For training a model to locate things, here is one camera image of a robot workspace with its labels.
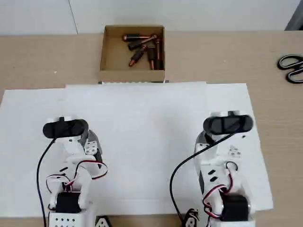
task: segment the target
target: table surface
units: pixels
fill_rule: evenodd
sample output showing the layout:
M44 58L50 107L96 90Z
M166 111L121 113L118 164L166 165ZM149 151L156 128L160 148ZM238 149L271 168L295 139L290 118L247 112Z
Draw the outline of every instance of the table surface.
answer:
M1 36L0 97L5 89L97 83L102 38ZM303 53L303 32L166 32L165 39L165 75L171 82L247 83L274 199L273 210L257 212L257 226L302 225L302 85L287 83L276 61L283 54ZM110 220L124 227L180 226L176 215ZM20 225L40 227L42 220L0 218L0 226Z

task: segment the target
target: scissors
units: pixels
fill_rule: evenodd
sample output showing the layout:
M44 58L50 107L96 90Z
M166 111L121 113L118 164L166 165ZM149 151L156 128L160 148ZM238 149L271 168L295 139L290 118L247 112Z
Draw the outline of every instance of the scissors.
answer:
M283 61L286 59L295 59L297 60L295 63L291 63L288 65L284 65ZM277 67L281 70L289 70L293 69L293 71L287 73L286 80L292 84L302 84L303 79L293 79L292 76L297 75L303 72L303 56L298 54L287 54L281 57L277 63Z

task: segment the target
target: cardboard box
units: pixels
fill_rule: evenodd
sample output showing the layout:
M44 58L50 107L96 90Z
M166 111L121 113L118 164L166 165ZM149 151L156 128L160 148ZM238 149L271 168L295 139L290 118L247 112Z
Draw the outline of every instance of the cardboard box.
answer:
M133 66L128 63L136 50L130 51L122 40L125 34L156 34L163 39L162 58L165 68L163 26L105 26L101 53L102 82L151 82L164 81L165 70L150 70L147 53Z

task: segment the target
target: white paper sheet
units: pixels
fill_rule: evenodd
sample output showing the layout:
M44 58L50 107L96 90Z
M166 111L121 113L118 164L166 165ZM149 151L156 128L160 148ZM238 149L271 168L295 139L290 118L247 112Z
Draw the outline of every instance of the white paper sheet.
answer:
M169 178L193 153L208 114L205 91L204 82L66 88L66 115L76 114L89 123L109 168L106 178L92 186L99 213L174 213ZM173 188L184 211L200 201L193 162L177 173ZM123 205L125 199L132 202Z
M92 186L91 195L99 214L175 213L168 193L169 177L175 165L192 154L208 111L240 109L251 115L253 112L245 84L167 85L164 88L163 84L130 84L119 88L106 84L84 92L80 92L83 87L74 86L65 90L6 91L0 107L0 171L5 173L1 178L0 217L41 216L36 165L50 142L43 136L42 127L47 118L61 115L83 117L99 137L103 159L109 166L108 175ZM102 95L97 94L101 87ZM272 196L257 130L251 135L244 172L250 177L257 209L270 209ZM159 144L165 152L159 152ZM49 199L45 176L57 170L62 157L54 144L41 166L45 206ZM174 194L183 211L200 204L201 193L192 163L177 174Z
M38 160L50 143L42 128L46 119L60 116L64 89L6 90L0 106L0 216L41 216L36 190ZM56 144L46 154L40 171L45 205L49 193L45 177L59 167L62 154Z

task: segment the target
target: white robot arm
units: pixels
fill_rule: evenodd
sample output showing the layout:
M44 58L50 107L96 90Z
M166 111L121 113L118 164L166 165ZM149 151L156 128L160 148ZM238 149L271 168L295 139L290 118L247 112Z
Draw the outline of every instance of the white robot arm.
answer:
M94 227L98 222L103 227L110 226L106 217L95 221L94 206L89 199L92 180L107 173L96 134L85 120L64 117L49 121L43 133L47 138L57 138L66 156L61 168L46 179L51 193L49 227Z
M249 146L246 137L252 127L252 118L239 111L212 113L205 120L194 151L202 151L194 157L194 163L204 209L193 210L183 225L205 226L202 221L197 222L204 212L208 216L206 226L255 227L254 198L241 173L242 152ZM226 141L216 144L231 134Z

